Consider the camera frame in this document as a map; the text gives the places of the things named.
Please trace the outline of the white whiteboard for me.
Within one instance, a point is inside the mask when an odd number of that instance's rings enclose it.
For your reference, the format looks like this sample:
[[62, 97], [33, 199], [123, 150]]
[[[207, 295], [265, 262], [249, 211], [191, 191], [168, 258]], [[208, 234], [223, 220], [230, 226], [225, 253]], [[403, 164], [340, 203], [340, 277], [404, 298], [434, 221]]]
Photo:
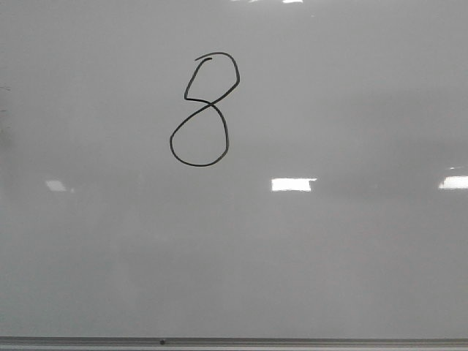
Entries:
[[1, 348], [467, 347], [465, 1], [3, 1]]

